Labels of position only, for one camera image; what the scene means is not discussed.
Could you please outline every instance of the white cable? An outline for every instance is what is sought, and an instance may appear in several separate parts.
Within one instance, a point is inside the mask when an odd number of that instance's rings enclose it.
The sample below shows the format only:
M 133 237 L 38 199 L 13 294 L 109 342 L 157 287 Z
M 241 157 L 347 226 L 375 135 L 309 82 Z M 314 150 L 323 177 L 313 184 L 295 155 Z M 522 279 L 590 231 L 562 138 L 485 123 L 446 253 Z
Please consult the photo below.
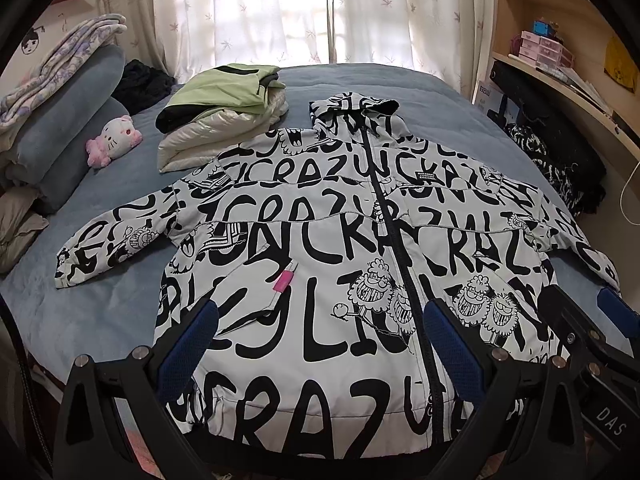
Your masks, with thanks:
M 625 193 L 626 186 L 629 185 L 629 183 L 631 182 L 631 179 L 634 177 L 634 174 L 636 173 L 638 166 L 640 166 L 640 161 L 638 161 L 638 163 L 636 164 L 636 167 L 631 172 L 631 175 L 629 175 L 629 178 L 626 180 L 625 185 L 622 187 L 622 192 L 620 192 L 620 212 L 622 213 L 622 216 L 625 217 L 625 220 L 629 222 L 631 225 L 640 226 L 640 224 L 636 224 L 635 222 L 632 222 L 631 220 L 629 220 L 628 216 L 626 216 L 625 214 L 625 211 L 622 209 L 622 196 Z

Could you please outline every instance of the curtain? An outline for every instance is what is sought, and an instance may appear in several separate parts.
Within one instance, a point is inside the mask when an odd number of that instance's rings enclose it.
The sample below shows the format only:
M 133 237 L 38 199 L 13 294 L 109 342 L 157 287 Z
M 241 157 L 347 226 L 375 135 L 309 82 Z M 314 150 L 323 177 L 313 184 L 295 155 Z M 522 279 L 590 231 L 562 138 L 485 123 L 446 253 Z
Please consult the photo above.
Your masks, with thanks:
M 127 19 L 127 31 L 119 34 L 115 43 L 127 60 L 139 59 L 143 63 L 166 70 L 161 50 L 156 41 L 154 0 L 97 0 L 100 13 L 117 12 Z
M 494 0 L 153 0 L 178 81 L 230 63 L 375 62 L 431 73 L 470 97 L 490 54 Z

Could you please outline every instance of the metal screw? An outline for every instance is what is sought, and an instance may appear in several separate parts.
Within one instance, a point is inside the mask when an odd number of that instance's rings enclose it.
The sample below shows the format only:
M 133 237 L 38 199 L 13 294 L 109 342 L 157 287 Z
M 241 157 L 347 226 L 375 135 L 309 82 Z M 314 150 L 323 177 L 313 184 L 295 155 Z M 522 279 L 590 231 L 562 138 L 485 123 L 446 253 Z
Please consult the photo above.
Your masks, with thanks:
M 564 360 L 564 358 L 562 356 L 559 356 L 559 355 L 554 355 L 551 358 L 551 363 L 556 368 L 564 368 L 566 366 L 566 361 Z
M 82 368 L 88 362 L 89 362 L 89 356 L 85 354 L 79 355 L 78 357 L 76 357 L 76 360 L 74 361 L 74 363 L 78 368 Z
M 144 359 L 149 355 L 149 348 L 147 346 L 136 346 L 131 355 L 134 359 Z
M 596 363 L 589 363 L 589 371 L 596 377 L 600 375 L 600 367 Z
M 496 361 L 506 361 L 509 358 L 509 352 L 507 352 L 504 348 L 494 348 L 491 350 L 491 356 Z

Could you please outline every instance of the blue bedspread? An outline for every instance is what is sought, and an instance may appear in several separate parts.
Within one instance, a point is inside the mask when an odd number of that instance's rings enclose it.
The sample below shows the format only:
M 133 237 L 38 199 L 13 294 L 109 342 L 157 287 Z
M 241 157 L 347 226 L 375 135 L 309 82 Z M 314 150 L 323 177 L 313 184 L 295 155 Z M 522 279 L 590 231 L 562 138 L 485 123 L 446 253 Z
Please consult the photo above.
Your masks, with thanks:
M 493 166 L 507 176 L 535 184 L 562 202 L 542 174 L 514 143 L 465 98 L 439 79 L 403 68 L 341 64 L 283 69 L 290 110 L 284 126 L 310 127 L 308 102 L 354 91 L 400 103 L 398 114 L 411 132 Z M 90 170 L 50 225 L 0 284 L 27 348 L 37 361 L 66 382 L 75 356 L 96 361 L 123 358 L 153 341 L 162 270 L 175 253 L 166 238 L 93 280 L 56 290 L 56 253 L 86 222 L 118 205 L 154 192 L 184 172 L 159 174 L 156 152 L 162 134 L 156 115 L 168 98 L 134 117 L 144 141 L 106 168 Z M 628 342 L 596 307 L 601 285 L 584 274 L 567 251 L 552 256 L 562 288 L 607 335 L 629 352 Z

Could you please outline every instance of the hello kitty plush toy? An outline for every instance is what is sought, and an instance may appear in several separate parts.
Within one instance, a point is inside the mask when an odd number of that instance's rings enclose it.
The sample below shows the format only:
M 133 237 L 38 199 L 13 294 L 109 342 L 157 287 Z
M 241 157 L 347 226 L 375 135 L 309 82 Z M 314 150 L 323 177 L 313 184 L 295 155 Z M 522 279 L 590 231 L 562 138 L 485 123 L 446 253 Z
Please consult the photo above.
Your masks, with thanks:
M 119 158 L 142 142 L 142 134 L 133 127 L 131 117 L 124 115 L 105 124 L 102 133 L 89 139 L 85 148 L 89 155 L 87 164 L 92 168 L 104 168 L 114 158 Z

